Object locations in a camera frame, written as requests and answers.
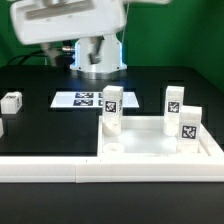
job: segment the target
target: white paper sheet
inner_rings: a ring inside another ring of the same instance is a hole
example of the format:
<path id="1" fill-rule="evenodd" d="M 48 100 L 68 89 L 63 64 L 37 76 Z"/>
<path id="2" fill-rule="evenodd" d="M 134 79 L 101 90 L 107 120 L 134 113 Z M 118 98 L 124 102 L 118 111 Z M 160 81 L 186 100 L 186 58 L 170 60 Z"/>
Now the white paper sheet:
<path id="1" fill-rule="evenodd" d="M 100 108 L 102 92 L 57 92 L 51 108 Z M 124 92 L 124 108 L 139 108 L 134 92 Z"/>

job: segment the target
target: green background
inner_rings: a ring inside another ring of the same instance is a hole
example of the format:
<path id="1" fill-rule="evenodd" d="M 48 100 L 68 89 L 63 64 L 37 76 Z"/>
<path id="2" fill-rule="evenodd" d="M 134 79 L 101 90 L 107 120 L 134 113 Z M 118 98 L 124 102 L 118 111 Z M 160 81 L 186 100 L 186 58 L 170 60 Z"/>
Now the green background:
<path id="1" fill-rule="evenodd" d="M 0 66 L 39 49 L 21 45 L 9 7 L 0 3 Z M 124 61 L 129 66 L 187 66 L 224 91 L 224 1 L 173 0 L 169 5 L 131 4 Z M 33 59 L 44 64 L 44 59 Z"/>

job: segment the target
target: black table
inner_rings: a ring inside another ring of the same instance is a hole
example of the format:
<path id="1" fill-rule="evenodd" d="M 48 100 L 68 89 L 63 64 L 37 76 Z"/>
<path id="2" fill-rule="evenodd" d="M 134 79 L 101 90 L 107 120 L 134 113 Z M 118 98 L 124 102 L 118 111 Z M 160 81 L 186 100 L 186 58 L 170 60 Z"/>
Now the black table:
<path id="1" fill-rule="evenodd" d="M 122 85 L 139 109 L 124 115 L 163 115 L 168 85 L 185 86 L 185 105 L 203 107 L 202 123 L 224 149 L 224 94 L 183 67 L 132 67 L 112 80 L 82 80 L 63 69 L 0 69 L 0 97 L 23 94 L 16 115 L 1 115 L 1 156 L 95 156 L 101 109 L 53 110 L 57 91 L 102 91 Z M 223 183 L 0 184 L 0 223 L 220 223 Z"/>

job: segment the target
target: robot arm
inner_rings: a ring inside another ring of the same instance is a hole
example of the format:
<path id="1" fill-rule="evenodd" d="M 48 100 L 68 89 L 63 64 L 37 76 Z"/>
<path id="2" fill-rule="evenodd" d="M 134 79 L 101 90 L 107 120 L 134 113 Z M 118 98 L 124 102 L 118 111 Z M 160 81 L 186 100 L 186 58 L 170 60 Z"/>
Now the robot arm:
<path id="1" fill-rule="evenodd" d="M 37 44 L 114 34 L 126 25 L 123 3 L 170 0 L 22 0 L 11 6 L 18 39 Z"/>

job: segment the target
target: white block with marker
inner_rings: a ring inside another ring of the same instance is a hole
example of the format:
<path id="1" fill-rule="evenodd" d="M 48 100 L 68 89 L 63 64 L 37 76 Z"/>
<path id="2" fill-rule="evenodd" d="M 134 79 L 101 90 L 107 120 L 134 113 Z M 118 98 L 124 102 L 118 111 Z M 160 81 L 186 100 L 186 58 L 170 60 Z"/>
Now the white block with marker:
<path id="1" fill-rule="evenodd" d="M 182 106 L 177 139 L 177 151 L 198 153 L 202 108 Z"/>
<path id="2" fill-rule="evenodd" d="M 123 87 L 107 86 L 103 90 L 103 132 L 105 135 L 119 135 L 123 114 Z"/>
<path id="3" fill-rule="evenodd" d="M 166 89 L 164 111 L 164 134 L 177 136 L 179 127 L 180 109 L 183 105 L 184 87 L 168 86 Z"/>
<path id="4" fill-rule="evenodd" d="M 22 94 L 9 92 L 1 100 L 2 114 L 16 114 L 22 106 Z"/>

